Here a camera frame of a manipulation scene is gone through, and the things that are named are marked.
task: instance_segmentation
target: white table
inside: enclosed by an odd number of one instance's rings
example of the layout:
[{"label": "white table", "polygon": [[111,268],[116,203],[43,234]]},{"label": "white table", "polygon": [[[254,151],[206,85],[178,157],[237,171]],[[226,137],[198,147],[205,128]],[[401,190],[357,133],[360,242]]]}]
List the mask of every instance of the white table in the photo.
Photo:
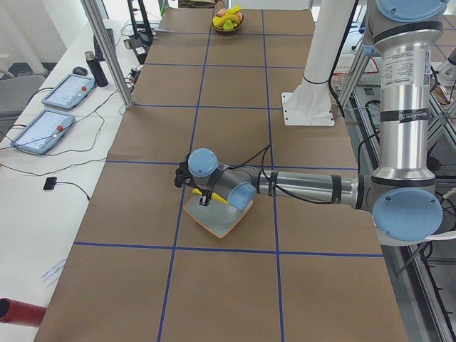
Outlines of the white table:
[{"label": "white table", "polygon": [[[111,20],[105,22],[106,27],[114,30],[116,42],[120,38],[120,30],[124,23]],[[124,37],[117,45],[117,57],[124,75],[127,75],[131,68],[138,65],[138,61],[132,51],[125,49],[123,39]],[[93,33],[87,24],[41,87],[54,87],[71,73],[75,66],[88,69],[84,56],[84,51],[88,50],[93,51]],[[76,120],[97,108],[116,89],[108,66],[105,62],[102,62],[102,66],[109,84],[93,90],[76,109],[71,111]],[[40,101],[45,94],[47,92],[36,95],[16,123],[27,124],[44,109]],[[106,156],[122,120],[119,113],[122,104],[120,96],[115,94],[98,111],[103,116],[105,124],[94,148],[89,152],[67,152],[51,157],[25,155],[11,148],[0,150],[0,163],[41,174],[87,160],[102,159]],[[102,120],[96,114],[92,114],[74,125],[51,153],[89,148],[101,123]],[[13,138],[19,132],[20,129],[13,128],[8,136]],[[0,144],[0,148],[8,146],[7,139]],[[58,182],[76,183],[91,195],[103,165],[104,162],[92,162],[52,175],[57,176]],[[44,192],[43,185],[47,177],[24,175],[0,166],[1,298],[16,299],[40,306],[48,305],[57,281],[46,286],[40,277],[68,256],[86,212],[88,200],[73,185],[56,185],[54,190]],[[1,324],[0,341],[29,342],[34,339],[37,330]]]}]

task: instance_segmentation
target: warning label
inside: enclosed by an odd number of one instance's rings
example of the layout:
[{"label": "warning label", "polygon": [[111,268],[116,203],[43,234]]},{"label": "warning label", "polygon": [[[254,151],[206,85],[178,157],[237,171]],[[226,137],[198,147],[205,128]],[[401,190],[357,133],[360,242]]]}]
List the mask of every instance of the warning label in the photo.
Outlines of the warning label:
[{"label": "warning label", "polygon": [[430,82],[429,49],[407,51],[386,56],[382,67],[382,88],[406,86],[428,86]]}]

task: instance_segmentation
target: tablet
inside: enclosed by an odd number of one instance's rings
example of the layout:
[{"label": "tablet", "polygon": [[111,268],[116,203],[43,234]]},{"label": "tablet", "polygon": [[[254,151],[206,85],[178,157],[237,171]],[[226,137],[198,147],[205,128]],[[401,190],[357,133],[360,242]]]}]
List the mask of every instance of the tablet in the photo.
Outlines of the tablet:
[{"label": "tablet", "polygon": [[43,155],[65,135],[74,123],[74,116],[57,110],[42,110],[24,130],[11,141],[19,150]]},{"label": "tablet", "polygon": [[67,75],[41,103],[60,109],[75,108],[95,88],[95,79],[73,73]]}]

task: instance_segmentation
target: fruit bowl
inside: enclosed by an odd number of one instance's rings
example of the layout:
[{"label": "fruit bowl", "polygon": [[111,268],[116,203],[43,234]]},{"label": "fruit bowl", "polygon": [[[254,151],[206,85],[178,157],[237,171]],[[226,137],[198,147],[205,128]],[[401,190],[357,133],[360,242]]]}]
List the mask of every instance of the fruit bowl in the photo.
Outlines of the fruit bowl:
[{"label": "fruit bowl", "polygon": [[218,29],[217,27],[214,26],[213,23],[211,23],[211,26],[212,28],[217,32],[217,33],[220,33],[220,34],[226,34],[226,35],[230,35],[230,34],[234,34],[236,33],[242,26],[242,22],[244,21],[244,17],[242,18],[242,20],[240,21],[239,25],[235,28],[233,28],[232,30],[230,31],[225,31],[224,29]]},{"label": "fruit bowl", "polygon": [[236,33],[244,21],[244,14],[241,12],[240,6],[235,6],[232,9],[220,9],[216,16],[211,20],[212,28],[220,34]]}]

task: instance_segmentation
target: sticker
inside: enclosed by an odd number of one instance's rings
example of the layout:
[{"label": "sticker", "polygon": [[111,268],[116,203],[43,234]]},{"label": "sticker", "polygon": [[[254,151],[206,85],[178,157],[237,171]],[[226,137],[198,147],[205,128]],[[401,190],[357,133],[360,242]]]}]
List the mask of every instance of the sticker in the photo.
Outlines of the sticker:
[{"label": "sticker", "polygon": [[389,110],[380,114],[380,121],[399,121],[399,123],[409,123],[418,120],[429,120],[429,108]]},{"label": "sticker", "polygon": [[397,53],[383,58],[382,88],[414,85],[429,86],[430,49]]},{"label": "sticker", "polygon": [[136,53],[138,55],[143,55],[145,53],[145,49],[142,46],[140,46],[139,48],[136,48]]}]

